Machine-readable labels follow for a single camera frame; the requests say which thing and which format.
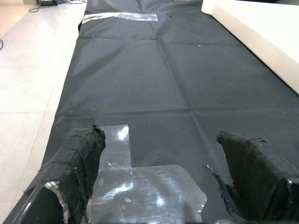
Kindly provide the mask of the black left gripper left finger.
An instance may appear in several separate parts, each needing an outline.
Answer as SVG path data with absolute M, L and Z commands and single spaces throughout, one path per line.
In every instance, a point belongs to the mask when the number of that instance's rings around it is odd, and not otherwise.
M 6 224 L 79 224 L 93 194 L 105 133 L 97 125 L 72 129 L 38 170 Z

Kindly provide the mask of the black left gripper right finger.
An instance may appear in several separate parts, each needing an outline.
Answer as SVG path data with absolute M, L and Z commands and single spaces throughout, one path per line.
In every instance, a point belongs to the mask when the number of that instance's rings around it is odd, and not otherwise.
M 234 190 L 251 219 L 299 219 L 299 171 L 265 140 L 220 132 Z

